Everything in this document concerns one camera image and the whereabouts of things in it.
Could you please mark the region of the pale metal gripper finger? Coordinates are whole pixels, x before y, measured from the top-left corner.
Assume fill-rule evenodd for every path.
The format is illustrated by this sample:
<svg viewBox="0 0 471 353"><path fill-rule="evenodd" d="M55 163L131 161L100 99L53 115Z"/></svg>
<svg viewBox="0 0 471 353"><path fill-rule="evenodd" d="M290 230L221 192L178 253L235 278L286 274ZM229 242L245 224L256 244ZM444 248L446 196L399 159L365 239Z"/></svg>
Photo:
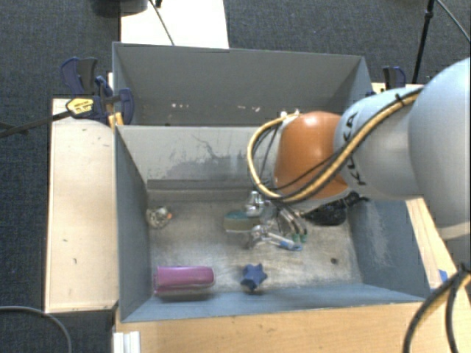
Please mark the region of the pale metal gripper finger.
<svg viewBox="0 0 471 353"><path fill-rule="evenodd" d="M260 216L265 208L265 197L256 190L250 192L244 205L247 216Z"/></svg>
<svg viewBox="0 0 471 353"><path fill-rule="evenodd" d="M254 249L264 243L270 243L272 238L269 236L269 231L264 225L257 225L253 227L248 235L245 247L247 249Z"/></svg>

